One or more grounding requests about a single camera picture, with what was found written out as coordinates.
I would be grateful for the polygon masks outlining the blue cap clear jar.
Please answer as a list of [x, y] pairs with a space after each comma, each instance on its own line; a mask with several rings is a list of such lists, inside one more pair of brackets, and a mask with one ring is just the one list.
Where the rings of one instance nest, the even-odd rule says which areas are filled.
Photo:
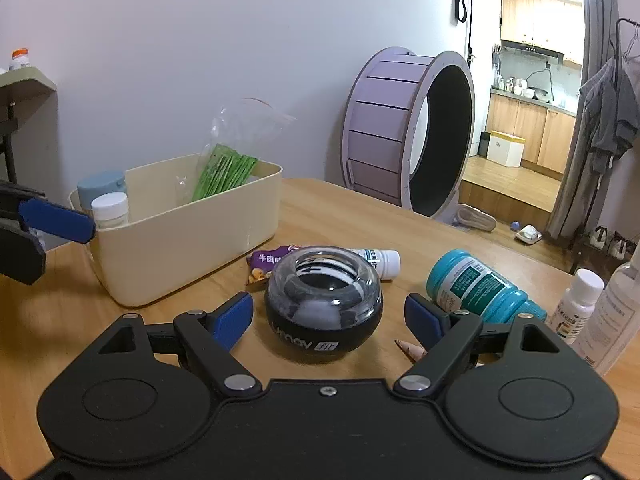
[[127, 192], [125, 173], [122, 170], [107, 170], [82, 178], [76, 186], [81, 209], [92, 214], [92, 201], [104, 194]]

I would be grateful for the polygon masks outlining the large white pill bottle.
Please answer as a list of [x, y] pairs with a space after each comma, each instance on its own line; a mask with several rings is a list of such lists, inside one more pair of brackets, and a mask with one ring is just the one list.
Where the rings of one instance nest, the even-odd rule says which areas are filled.
[[128, 195], [111, 192], [98, 196], [91, 202], [94, 222], [99, 229], [126, 226], [129, 217]]

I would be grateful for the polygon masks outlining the floral paper cone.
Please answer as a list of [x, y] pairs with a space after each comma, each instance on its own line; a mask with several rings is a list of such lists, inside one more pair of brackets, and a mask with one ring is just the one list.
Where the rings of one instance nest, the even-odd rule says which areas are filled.
[[427, 354], [427, 351], [418, 344], [412, 344], [400, 339], [395, 339], [394, 343], [411, 363], [419, 362]]

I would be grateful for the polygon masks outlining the clear spray bottle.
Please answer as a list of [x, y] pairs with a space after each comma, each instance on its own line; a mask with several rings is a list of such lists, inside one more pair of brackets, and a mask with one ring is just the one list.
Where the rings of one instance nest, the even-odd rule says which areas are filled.
[[599, 375], [605, 375], [639, 330], [639, 247], [619, 266], [600, 295], [573, 350]]

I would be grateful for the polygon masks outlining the teal plastic bottle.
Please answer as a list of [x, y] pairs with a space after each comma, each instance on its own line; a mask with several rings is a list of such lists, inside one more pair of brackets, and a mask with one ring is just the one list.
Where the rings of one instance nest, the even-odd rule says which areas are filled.
[[446, 252], [435, 263], [425, 288], [445, 312], [467, 310], [489, 324], [510, 324], [521, 313], [541, 321], [547, 317], [524, 290], [462, 249]]

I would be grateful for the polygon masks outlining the purple snack packet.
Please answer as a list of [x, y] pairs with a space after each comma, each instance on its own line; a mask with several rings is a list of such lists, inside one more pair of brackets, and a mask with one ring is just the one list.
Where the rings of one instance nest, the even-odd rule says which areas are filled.
[[248, 277], [246, 284], [266, 284], [277, 264], [291, 252], [299, 250], [297, 245], [283, 245], [276, 249], [255, 250], [246, 257], [248, 265]]

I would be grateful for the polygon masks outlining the small white pill bottle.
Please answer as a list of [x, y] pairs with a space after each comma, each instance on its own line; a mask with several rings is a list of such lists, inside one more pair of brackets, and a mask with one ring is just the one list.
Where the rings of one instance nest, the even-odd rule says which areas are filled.
[[401, 271], [401, 258], [399, 252], [390, 249], [349, 248], [350, 252], [360, 255], [367, 260], [378, 272], [382, 281], [391, 281], [397, 278]]

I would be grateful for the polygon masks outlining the black gyro wrist ball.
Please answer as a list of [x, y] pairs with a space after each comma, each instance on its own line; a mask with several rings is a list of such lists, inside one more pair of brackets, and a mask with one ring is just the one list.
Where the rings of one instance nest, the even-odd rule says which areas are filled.
[[349, 249], [299, 248], [275, 266], [265, 292], [269, 325], [287, 344], [313, 354], [360, 347], [383, 316], [378, 271]]

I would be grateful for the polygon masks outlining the bag of green packets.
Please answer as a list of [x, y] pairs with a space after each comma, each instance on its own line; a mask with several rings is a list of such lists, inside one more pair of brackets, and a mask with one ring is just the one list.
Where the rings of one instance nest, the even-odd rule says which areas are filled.
[[178, 204], [204, 200], [247, 183], [258, 165], [258, 150], [277, 140], [293, 122], [293, 116], [256, 98], [221, 107], [192, 167], [176, 177]]

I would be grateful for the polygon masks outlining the cream plastic storage bin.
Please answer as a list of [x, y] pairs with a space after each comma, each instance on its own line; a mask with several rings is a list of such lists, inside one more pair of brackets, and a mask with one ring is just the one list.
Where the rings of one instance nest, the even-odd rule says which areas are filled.
[[246, 255], [276, 234], [282, 168], [261, 160], [238, 188], [183, 203], [178, 179], [197, 154], [129, 169], [126, 226], [85, 246], [94, 274], [121, 306], [143, 307]]

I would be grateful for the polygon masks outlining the orange cap white bottle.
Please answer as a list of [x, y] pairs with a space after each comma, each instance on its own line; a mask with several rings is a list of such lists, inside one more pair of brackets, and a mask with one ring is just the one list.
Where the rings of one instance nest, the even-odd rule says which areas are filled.
[[12, 52], [9, 70], [19, 70], [30, 65], [29, 52], [27, 49], [16, 49]]

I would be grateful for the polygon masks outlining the white box yellow lid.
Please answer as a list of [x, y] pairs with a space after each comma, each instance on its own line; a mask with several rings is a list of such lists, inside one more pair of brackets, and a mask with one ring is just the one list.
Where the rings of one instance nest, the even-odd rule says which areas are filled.
[[487, 159], [501, 166], [514, 168], [521, 166], [525, 139], [500, 131], [489, 133]]

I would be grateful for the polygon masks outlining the purple cat exercise wheel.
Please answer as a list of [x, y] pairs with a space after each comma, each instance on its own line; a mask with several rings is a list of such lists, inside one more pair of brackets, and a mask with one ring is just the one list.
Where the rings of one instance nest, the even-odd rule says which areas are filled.
[[363, 66], [343, 122], [345, 185], [422, 216], [457, 200], [474, 130], [474, 87], [454, 51], [388, 47]]

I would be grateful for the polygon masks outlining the black clothes rack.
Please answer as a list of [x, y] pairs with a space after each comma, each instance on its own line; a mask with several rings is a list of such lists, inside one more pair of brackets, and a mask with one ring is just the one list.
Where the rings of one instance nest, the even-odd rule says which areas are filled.
[[580, 115], [578, 139], [584, 143], [578, 144], [574, 151], [573, 159], [580, 166], [573, 200], [582, 207], [582, 213], [570, 238], [570, 249], [584, 244], [603, 181], [614, 164], [632, 148], [639, 134], [639, 104], [623, 68], [623, 59], [628, 53], [620, 50], [620, 26], [623, 24], [639, 26], [630, 18], [616, 20], [613, 54], [580, 89], [585, 104]]

